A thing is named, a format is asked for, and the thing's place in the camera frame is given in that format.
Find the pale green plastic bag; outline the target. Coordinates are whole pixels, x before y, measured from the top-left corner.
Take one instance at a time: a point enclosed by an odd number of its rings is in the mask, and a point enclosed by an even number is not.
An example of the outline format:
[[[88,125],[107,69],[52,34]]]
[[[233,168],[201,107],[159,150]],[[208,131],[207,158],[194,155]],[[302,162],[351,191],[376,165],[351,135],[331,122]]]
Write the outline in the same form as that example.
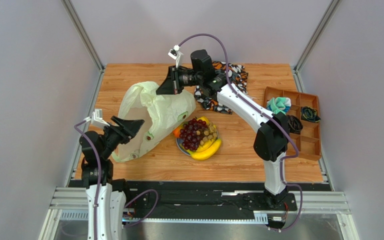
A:
[[[119,144],[111,154],[118,163],[136,160],[153,150],[195,111],[192,93],[157,95],[154,81],[133,84],[125,93],[117,117],[123,120],[144,120],[137,135],[129,143]]]

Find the red grape bunch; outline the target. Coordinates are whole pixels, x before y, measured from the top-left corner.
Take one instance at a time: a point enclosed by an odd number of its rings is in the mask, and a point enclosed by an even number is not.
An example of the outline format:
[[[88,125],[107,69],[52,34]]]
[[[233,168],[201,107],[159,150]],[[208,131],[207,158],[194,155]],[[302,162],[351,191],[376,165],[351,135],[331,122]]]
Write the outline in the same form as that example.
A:
[[[193,118],[182,125],[179,130],[180,145],[191,152],[195,152],[204,138],[204,132],[209,128],[209,121],[202,118]]]

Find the yellow banana bunch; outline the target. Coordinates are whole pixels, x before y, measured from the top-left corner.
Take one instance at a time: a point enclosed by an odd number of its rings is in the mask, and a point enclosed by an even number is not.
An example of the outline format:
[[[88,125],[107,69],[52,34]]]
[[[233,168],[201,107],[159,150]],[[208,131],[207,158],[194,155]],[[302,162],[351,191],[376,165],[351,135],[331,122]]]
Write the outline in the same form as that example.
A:
[[[200,118],[209,121],[208,127],[211,124],[213,124],[205,116],[202,116]],[[201,145],[196,151],[190,151],[189,150],[189,153],[190,153],[190,156],[194,160],[204,161],[204,160],[209,159],[211,156],[213,156],[218,151],[218,149],[220,148],[221,144],[222,144],[222,141],[219,140],[219,133],[218,133],[218,138],[217,139],[210,140],[210,141],[206,142],[204,145]]]

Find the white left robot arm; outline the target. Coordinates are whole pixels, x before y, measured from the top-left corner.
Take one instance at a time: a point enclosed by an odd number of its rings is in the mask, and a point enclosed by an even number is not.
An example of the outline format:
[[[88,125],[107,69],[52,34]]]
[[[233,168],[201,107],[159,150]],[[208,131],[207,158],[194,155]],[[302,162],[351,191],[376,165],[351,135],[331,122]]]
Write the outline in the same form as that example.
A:
[[[143,119],[125,120],[116,116],[111,120],[113,124],[89,116],[74,125],[80,134],[83,154],[81,180],[87,197],[89,240],[119,240],[122,237],[128,184],[125,179],[113,179],[114,165],[110,156],[119,145],[128,144],[145,122]],[[79,125],[85,123],[96,123],[103,133],[81,131]]]

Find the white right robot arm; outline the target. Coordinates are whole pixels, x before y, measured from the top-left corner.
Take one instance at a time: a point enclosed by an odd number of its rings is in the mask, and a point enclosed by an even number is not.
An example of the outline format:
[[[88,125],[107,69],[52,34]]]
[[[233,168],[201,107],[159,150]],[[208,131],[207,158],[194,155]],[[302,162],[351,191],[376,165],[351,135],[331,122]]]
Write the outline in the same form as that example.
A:
[[[178,47],[168,55],[175,65],[168,68],[157,95],[177,95],[184,87],[198,86],[205,96],[215,99],[240,116],[256,133],[253,149],[264,161],[264,187],[271,195],[280,195],[286,189],[283,158],[288,148],[288,123],[286,117],[260,106],[229,80],[229,72],[217,73],[207,51],[196,50],[190,55],[192,67],[181,65],[183,54]]]

